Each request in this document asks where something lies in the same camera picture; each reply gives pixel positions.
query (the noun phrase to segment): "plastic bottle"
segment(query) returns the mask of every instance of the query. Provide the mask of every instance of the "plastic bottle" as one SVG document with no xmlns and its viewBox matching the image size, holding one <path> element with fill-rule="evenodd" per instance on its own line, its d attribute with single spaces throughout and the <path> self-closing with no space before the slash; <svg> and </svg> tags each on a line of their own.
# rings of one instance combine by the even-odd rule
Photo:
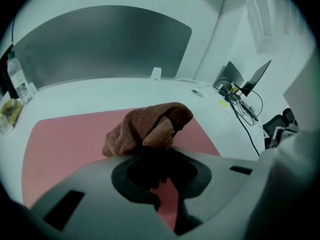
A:
<svg viewBox="0 0 320 240">
<path fill-rule="evenodd" d="M 22 103 L 26 105 L 32 100 L 34 93 L 29 88 L 29 84 L 26 80 L 20 61 L 15 57 L 14 51 L 11 51 L 8 54 L 7 70 L 16 93 L 18 94 Z"/>
</svg>

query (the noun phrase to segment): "white bracket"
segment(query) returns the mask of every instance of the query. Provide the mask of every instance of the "white bracket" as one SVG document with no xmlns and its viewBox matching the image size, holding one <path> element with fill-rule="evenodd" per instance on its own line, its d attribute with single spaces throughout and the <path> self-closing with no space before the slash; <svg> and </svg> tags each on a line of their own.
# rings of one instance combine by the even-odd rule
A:
<svg viewBox="0 0 320 240">
<path fill-rule="evenodd" d="M 159 81 L 161 79 L 161 71 L 160 67 L 154 67 L 150 79 L 153 81 Z"/>
</svg>

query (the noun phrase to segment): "white cable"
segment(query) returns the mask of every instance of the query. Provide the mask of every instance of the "white cable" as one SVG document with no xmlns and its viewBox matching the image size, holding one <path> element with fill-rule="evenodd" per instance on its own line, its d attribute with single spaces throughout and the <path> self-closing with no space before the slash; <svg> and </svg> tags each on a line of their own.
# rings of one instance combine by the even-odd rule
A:
<svg viewBox="0 0 320 240">
<path fill-rule="evenodd" d="M 261 125 L 260 125 L 259 121 L 256 121 L 256 122 L 257 122 L 258 126 L 262 129 L 262 127 L 261 127 Z"/>
<path fill-rule="evenodd" d="M 212 86 L 212 83 L 210 83 L 210 82 L 201 82 L 201 81 L 193 80 L 193 79 L 190 79 L 190 78 L 178 78 L 175 81 L 195 83 L 195 84 L 198 85 L 197 86 L 198 88 Z"/>
</svg>

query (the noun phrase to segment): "gray plastic device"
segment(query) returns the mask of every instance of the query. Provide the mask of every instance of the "gray plastic device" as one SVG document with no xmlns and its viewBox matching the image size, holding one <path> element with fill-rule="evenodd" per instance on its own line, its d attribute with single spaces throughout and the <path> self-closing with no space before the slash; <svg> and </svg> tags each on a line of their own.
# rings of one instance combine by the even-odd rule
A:
<svg viewBox="0 0 320 240">
<path fill-rule="evenodd" d="M 315 141 L 319 137 L 319 133 L 300 133 L 276 149 L 265 150 L 258 161 L 177 149 L 211 171 L 211 179 L 201 194 L 184 200 L 188 214 L 200 224 L 181 235 L 165 226 L 152 204 L 130 201 L 114 187 L 114 168 L 132 159 L 132 155 L 112 157 L 78 169 L 45 193 L 31 211 L 46 220 L 57 203 L 75 191 L 82 197 L 63 229 L 56 231 L 60 238 L 257 239 L 256 232 L 263 231 L 268 220 L 276 219 L 277 213 L 270 211 L 279 205 L 279 196 L 280 213 L 289 205 L 288 201 L 310 187 L 320 164 L 319 145 Z M 299 149 L 293 151 L 294 145 Z"/>
</svg>

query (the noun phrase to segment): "small white object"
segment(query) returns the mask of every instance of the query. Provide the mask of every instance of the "small white object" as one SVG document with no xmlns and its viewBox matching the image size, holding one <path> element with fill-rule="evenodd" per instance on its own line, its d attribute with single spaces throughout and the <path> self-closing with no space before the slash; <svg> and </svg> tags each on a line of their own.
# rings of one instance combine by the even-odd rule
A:
<svg viewBox="0 0 320 240">
<path fill-rule="evenodd" d="M 150 79 L 153 81 L 159 81 L 161 79 L 161 71 L 161 67 L 154 67 Z"/>
<path fill-rule="evenodd" d="M 266 138 L 270 138 L 270 136 L 268 135 L 268 133 L 265 131 L 265 130 L 263 130 L 263 137 L 266 139 Z"/>
</svg>

